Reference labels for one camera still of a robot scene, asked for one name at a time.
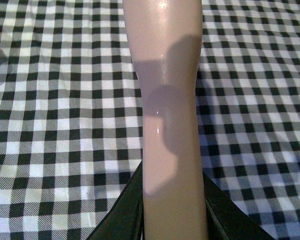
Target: mannequin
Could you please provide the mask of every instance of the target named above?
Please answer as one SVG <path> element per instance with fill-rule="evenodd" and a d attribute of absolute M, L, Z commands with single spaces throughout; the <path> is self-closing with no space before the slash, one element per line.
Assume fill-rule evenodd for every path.
<path fill-rule="evenodd" d="M 123 0 L 143 111 L 146 240 L 207 240 L 195 104 L 199 0 Z"/>

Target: tablecloth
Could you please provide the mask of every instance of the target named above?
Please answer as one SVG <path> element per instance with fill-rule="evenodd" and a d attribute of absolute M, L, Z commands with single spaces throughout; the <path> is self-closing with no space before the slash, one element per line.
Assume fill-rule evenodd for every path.
<path fill-rule="evenodd" d="M 202 7 L 203 171 L 275 239 L 300 240 L 300 0 Z M 121 0 L 0 0 L 0 240 L 86 239 L 141 162 L 123 14 Z"/>

